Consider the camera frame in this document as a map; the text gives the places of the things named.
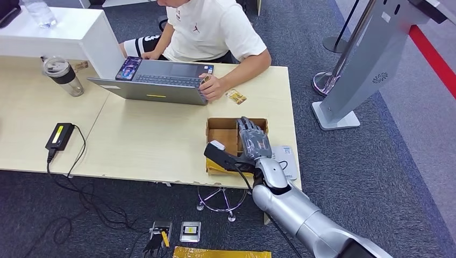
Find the silver robot arm segment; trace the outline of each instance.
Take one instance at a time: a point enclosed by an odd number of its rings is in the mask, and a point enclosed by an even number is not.
[[[390,258],[372,241],[357,236],[323,215],[309,197],[286,180],[280,164],[256,160],[263,183],[253,187],[253,200],[316,258]]]

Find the yellow handle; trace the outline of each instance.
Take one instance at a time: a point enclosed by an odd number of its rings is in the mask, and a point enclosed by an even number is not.
[[[169,247],[169,241],[168,241],[168,237],[166,236],[166,233],[164,231],[162,231],[161,235],[163,236],[163,242],[165,242],[165,246]]]

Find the laptop keyboard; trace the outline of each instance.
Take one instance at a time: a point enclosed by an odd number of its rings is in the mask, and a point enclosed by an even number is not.
[[[204,94],[200,92],[200,83],[202,79],[196,78],[181,78],[181,77],[172,77],[172,76],[160,76],[160,75],[145,75],[140,74],[136,79],[137,82],[145,82],[150,84],[168,84],[168,85],[177,85],[177,86],[188,86],[195,87],[201,99],[207,101]]]

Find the floor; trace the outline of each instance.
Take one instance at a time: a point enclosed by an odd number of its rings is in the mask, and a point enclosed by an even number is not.
[[[64,5],[63,0],[49,0],[50,5],[54,2]],[[322,98],[310,81],[337,62],[338,55],[326,51],[321,41],[339,32],[351,4],[263,1],[257,17],[253,2],[248,16],[268,46],[273,65],[289,68],[304,192],[328,217],[370,238],[393,257],[456,257],[455,217],[451,216],[456,214],[451,198],[456,180],[456,101],[412,42],[405,48],[395,80],[355,110],[362,125],[323,132],[310,108],[310,103]],[[105,12],[119,41],[157,34],[156,18],[165,14],[155,3]],[[429,23],[422,29],[454,68],[456,54],[448,44],[454,41],[454,27]],[[104,227],[93,210],[83,209],[76,194],[58,188],[44,174],[2,171],[0,182],[0,257],[127,257],[138,236]],[[251,198],[236,211],[237,221],[230,223],[225,214],[196,211],[196,187],[100,178],[75,178],[75,183],[93,183],[96,194],[107,203],[138,218],[138,227],[150,227],[159,219],[172,220],[175,226],[182,220],[202,221],[200,243],[180,243],[174,230],[172,246],[269,250],[273,257],[294,257],[277,230],[262,225],[261,212]],[[233,190],[230,195],[236,199],[240,194]],[[61,241],[68,224],[59,229],[63,224],[59,220],[45,231],[46,226],[60,216],[76,215],[68,239],[56,244],[54,236]],[[138,241],[132,257],[142,257],[145,241]],[[311,257],[296,245],[303,257]]]
[[[336,0],[344,19],[353,3]],[[368,0],[361,0],[351,22],[356,26]],[[442,0],[456,13],[456,2]],[[456,26],[429,20],[419,28],[448,65],[456,70]],[[456,240],[456,101],[411,39],[407,41],[397,76],[380,89],[416,169],[429,189],[452,240]]]

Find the robotic arm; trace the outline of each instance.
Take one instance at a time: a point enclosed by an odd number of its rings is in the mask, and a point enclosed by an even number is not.
[[[238,119],[244,153],[235,157],[223,145],[209,143],[204,155],[227,170],[254,174],[253,200],[316,258],[390,258],[372,241],[357,236],[323,215],[309,197],[287,181],[271,159],[269,140],[249,119]]]

